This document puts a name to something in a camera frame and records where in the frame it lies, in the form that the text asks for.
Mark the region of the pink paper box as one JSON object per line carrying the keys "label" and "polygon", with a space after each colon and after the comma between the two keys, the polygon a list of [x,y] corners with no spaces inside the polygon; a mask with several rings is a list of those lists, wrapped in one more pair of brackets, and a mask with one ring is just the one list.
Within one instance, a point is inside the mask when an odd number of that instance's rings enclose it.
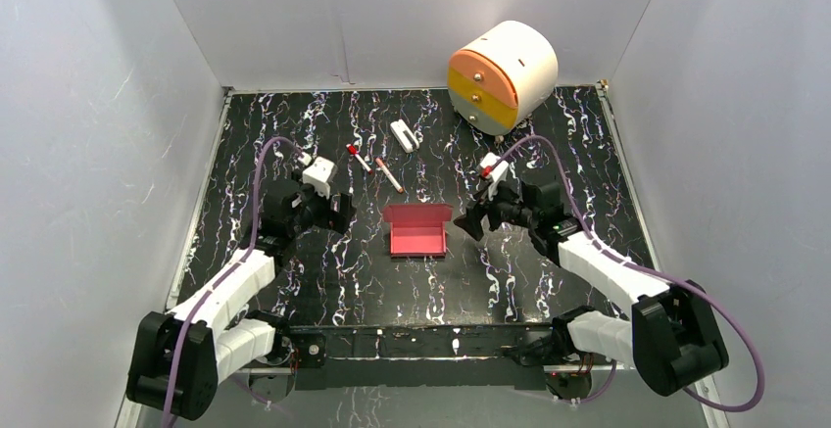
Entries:
{"label": "pink paper box", "polygon": [[443,258],[447,252],[445,224],[452,208],[441,203],[388,205],[382,211],[390,226],[390,256],[393,258]]}

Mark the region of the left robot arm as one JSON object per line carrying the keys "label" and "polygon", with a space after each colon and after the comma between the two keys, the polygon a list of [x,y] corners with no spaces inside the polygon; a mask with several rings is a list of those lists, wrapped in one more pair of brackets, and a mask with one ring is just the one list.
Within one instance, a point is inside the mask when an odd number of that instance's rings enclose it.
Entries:
{"label": "left robot arm", "polygon": [[158,409],[163,422],[200,418],[221,382],[262,358],[281,365],[292,354],[287,326],[262,311],[240,311],[295,254],[297,239],[319,228],[344,234],[356,213],[348,193],[320,195],[309,183],[268,195],[257,207],[245,247],[188,300],[139,323],[125,396]]}

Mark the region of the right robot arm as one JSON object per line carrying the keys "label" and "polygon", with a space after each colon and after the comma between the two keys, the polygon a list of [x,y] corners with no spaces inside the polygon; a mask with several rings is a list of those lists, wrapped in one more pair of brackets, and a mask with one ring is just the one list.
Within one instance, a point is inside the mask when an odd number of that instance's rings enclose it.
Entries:
{"label": "right robot arm", "polygon": [[523,359],[539,348],[552,350],[565,363],[603,355],[634,367],[661,396],[728,365],[729,354],[701,287],[691,281],[668,283],[611,258],[564,204],[558,183],[522,184],[519,192],[503,183],[488,186],[454,220],[475,240],[504,223],[524,228],[538,253],[590,283],[623,312],[612,317],[590,306],[567,311],[553,318],[550,336],[511,350],[510,357]]}

